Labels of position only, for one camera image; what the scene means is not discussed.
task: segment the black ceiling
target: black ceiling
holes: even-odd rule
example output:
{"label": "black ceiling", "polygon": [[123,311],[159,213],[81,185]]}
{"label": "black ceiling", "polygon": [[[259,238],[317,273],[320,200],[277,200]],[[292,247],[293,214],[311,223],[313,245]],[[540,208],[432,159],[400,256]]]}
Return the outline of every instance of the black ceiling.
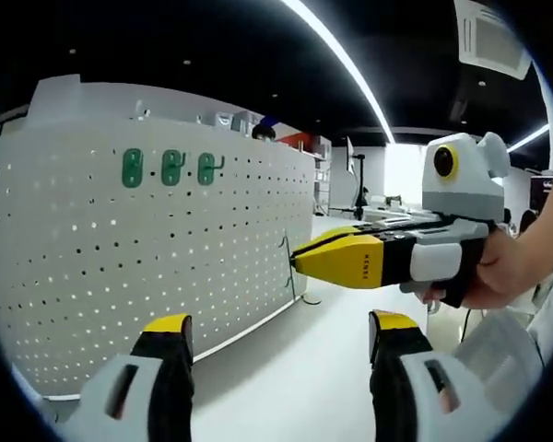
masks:
{"label": "black ceiling", "polygon": [[[547,119],[534,69],[519,81],[459,63],[453,0],[304,3],[345,47],[392,126],[493,131],[513,143]],[[13,38],[0,41],[0,112],[29,103],[41,78],[80,73],[84,82],[221,99],[335,144],[347,134],[355,145],[384,142],[347,71],[278,0],[69,0],[29,13],[33,19],[10,14],[3,35]],[[427,142],[430,135],[396,139]],[[512,162],[544,169],[547,152],[543,137]]]}

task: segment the pegboard wall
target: pegboard wall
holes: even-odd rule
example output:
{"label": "pegboard wall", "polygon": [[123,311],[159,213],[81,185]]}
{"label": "pegboard wall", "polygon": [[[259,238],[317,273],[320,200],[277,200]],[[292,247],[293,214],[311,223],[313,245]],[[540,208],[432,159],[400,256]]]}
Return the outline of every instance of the pegboard wall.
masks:
{"label": "pegboard wall", "polygon": [[[134,188],[128,149],[143,154]],[[162,182],[168,150],[185,154],[175,185]],[[204,153],[225,158],[210,185]],[[279,245],[285,231],[292,247],[310,238],[313,168],[282,145],[153,119],[0,137],[7,357],[40,394],[68,395],[157,317],[192,314],[198,355],[250,329],[292,299]]]}

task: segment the ceiling light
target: ceiling light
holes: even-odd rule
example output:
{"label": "ceiling light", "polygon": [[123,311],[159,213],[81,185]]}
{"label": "ceiling light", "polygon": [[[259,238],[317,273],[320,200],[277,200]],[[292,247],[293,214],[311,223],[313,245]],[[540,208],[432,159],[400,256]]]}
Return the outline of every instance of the ceiling light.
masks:
{"label": "ceiling light", "polygon": [[510,153],[510,152],[513,152],[516,149],[520,149],[523,145],[527,145],[528,143],[535,140],[536,138],[538,138],[542,134],[545,134],[548,130],[549,130],[549,125],[545,124],[543,127],[541,127],[540,129],[537,129],[532,134],[526,136],[525,138],[520,140],[518,143],[515,143],[515,144],[511,145],[508,148],[508,152]]}
{"label": "ceiling light", "polygon": [[385,119],[383,110],[379,102],[373,95],[371,89],[369,88],[369,85],[367,84],[367,81],[364,79],[357,66],[352,62],[347,52],[344,50],[338,40],[335,39],[332,32],[330,32],[325,24],[322,23],[322,21],[320,21],[320,19],[316,17],[313,12],[300,0],[281,0],[281,2],[289,7],[293,12],[295,12],[303,21],[305,21],[305,23],[307,23],[320,36],[325,44],[328,45],[335,56],[338,57],[338,60],[340,60],[342,65],[347,69],[348,73],[352,76],[352,78],[364,94],[365,98],[371,105],[373,111],[375,112],[375,115],[377,116],[377,119],[379,120],[379,124],[381,125],[383,131],[385,132],[385,135],[387,136],[387,142],[395,144],[395,139],[393,133],[391,132],[391,127]]}

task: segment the human hand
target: human hand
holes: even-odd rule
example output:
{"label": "human hand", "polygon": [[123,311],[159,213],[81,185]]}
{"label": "human hand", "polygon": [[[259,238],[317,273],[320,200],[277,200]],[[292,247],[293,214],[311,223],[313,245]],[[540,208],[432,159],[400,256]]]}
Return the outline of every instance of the human hand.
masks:
{"label": "human hand", "polygon": [[[502,230],[494,230],[486,239],[477,274],[467,287],[463,306],[467,308],[502,308],[523,292],[524,251],[520,243]],[[422,302],[442,299],[442,290],[434,284]]]}

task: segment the monitor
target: monitor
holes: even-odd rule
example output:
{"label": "monitor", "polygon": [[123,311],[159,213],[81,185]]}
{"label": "monitor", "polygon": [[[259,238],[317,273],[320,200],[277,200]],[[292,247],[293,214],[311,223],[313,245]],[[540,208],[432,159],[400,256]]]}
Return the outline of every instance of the monitor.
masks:
{"label": "monitor", "polygon": [[531,177],[531,197],[529,204],[531,210],[541,213],[552,187],[553,176],[541,175]]}
{"label": "monitor", "polygon": [[356,175],[354,171],[354,146],[347,136],[347,172]]}

